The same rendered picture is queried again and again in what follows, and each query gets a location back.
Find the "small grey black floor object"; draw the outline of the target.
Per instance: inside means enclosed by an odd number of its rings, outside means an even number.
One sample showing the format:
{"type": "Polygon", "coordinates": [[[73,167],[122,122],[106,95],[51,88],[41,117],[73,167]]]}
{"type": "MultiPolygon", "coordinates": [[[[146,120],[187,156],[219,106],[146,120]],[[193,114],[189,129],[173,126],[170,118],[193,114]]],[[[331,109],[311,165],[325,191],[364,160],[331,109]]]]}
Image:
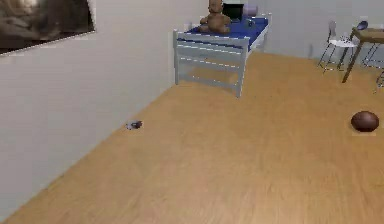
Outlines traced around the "small grey black floor object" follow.
{"type": "Polygon", "coordinates": [[[131,122],[128,122],[125,127],[128,129],[128,130],[133,130],[133,129],[139,129],[141,126],[143,125],[143,122],[140,121],[140,120],[135,120],[135,121],[131,121],[131,122]]]}

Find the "grey bed with blue mattress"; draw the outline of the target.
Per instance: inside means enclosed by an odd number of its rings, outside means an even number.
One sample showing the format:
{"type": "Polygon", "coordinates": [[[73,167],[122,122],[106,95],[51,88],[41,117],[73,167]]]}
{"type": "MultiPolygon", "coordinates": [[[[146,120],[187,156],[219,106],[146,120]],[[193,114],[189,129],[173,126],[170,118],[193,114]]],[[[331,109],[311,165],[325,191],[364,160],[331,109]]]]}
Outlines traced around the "grey bed with blue mattress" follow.
{"type": "Polygon", "coordinates": [[[208,34],[197,31],[197,27],[188,31],[174,29],[172,32],[174,82],[181,80],[203,83],[231,89],[237,98],[242,95],[245,69],[248,57],[265,43],[272,22],[272,14],[244,16],[241,21],[230,25],[227,34],[208,34]],[[247,19],[255,21],[248,27],[247,19]],[[181,66],[207,68],[216,71],[232,72],[237,75],[234,83],[201,78],[189,75],[181,66]]]}

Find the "brown teddy bear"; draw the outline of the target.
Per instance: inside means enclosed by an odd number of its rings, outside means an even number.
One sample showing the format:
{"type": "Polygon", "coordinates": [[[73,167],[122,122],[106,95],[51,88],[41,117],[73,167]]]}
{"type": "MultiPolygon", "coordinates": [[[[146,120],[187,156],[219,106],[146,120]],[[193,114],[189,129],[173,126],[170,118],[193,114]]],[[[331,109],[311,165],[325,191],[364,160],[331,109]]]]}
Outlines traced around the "brown teddy bear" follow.
{"type": "Polygon", "coordinates": [[[200,20],[198,30],[202,33],[229,33],[231,19],[223,14],[223,1],[209,0],[208,11],[209,14],[200,20]]]}

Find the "black laptop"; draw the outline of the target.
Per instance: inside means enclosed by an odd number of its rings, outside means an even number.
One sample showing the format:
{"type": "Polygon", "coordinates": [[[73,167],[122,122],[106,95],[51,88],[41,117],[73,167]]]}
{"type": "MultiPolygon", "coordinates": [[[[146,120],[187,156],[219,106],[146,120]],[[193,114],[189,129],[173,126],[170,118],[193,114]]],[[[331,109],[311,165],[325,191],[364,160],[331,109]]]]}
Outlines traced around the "black laptop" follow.
{"type": "Polygon", "coordinates": [[[243,4],[223,4],[223,14],[231,20],[240,21],[243,17],[243,4]]]}

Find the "pale lilac pillow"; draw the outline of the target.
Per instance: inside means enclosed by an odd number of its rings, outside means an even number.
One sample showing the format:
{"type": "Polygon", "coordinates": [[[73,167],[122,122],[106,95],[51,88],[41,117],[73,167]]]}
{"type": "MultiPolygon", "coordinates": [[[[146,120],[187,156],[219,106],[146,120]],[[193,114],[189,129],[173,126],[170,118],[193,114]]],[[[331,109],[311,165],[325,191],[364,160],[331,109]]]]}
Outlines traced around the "pale lilac pillow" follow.
{"type": "Polygon", "coordinates": [[[243,14],[249,17],[256,17],[258,14],[258,6],[245,4],[243,6],[243,14]]]}

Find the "white chair with thin legs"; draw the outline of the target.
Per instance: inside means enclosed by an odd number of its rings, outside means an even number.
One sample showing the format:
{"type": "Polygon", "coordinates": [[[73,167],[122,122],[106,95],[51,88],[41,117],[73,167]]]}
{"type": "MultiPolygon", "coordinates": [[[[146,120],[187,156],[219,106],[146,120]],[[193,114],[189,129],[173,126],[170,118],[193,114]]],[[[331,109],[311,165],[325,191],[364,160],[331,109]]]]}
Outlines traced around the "white chair with thin legs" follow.
{"type": "Polygon", "coordinates": [[[326,40],[326,48],[319,59],[318,66],[323,69],[323,72],[332,71],[331,64],[336,64],[332,59],[337,49],[350,49],[352,54],[357,47],[357,43],[350,37],[336,35],[336,22],[330,20],[328,23],[328,36],[326,40]]]}

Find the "brown ball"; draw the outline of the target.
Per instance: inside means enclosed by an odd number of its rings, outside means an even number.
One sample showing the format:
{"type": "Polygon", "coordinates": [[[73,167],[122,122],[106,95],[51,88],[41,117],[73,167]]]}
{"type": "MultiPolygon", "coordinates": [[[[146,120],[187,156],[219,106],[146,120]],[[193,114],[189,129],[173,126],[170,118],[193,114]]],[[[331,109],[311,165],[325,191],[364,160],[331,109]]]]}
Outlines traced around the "brown ball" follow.
{"type": "Polygon", "coordinates": [[[379,118],[370,111],[360,111],[351,118],[352,127],[359,132],[373,132],[379,126],[379,118]]]}

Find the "brown wooden table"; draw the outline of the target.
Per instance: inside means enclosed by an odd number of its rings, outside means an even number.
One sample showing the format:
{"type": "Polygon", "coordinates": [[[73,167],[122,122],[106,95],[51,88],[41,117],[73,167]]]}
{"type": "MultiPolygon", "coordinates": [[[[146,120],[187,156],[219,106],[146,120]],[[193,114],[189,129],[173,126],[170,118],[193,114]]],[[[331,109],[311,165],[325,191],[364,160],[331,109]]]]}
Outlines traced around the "brown wooden table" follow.
{"type": "Polygon", "coordinates": [[[356,50],[352,54],[348,63],[347,70],[342,79],[343,83],[347,82],[357,57],[359,56],[365,43],[384,44],[384,30],[379,28],[366,28],[364,30],[358,30],[356,27],[353,27],[349,35],[349,40],[352,40],[354,37],[359,40],[359,43],[357,44],[356,50]]]}

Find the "dark thin-legged chair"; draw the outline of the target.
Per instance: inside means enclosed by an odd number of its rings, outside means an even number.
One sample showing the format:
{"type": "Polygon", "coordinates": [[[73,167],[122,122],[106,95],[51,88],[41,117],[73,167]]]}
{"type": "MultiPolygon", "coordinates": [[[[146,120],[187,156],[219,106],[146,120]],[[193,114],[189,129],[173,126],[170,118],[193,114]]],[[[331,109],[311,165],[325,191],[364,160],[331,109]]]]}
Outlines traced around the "dark thin-legged chair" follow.
{"type": "Polygon", "coordinates": [[[380,46],[380,43],[373,44],[362,60],[362,65],[364,67],[381,69],[381,73],[377,76],[375,81],[374,92],[377,92],[379,89],[384,88],[384,59],[380,60],[375,58],[376,52],[379,50],[380,46]]]}

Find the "dark framed wall picture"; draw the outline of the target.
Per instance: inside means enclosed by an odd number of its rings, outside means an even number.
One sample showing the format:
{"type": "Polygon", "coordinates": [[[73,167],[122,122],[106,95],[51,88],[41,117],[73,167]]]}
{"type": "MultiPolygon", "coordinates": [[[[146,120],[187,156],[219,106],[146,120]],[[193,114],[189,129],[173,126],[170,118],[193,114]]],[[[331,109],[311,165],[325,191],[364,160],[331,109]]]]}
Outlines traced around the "dark framed wall picture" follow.
{"type": "Polygon", "coordinates": [[[0,54],[94,31],[89,0],[0,0],[0,54]]]}

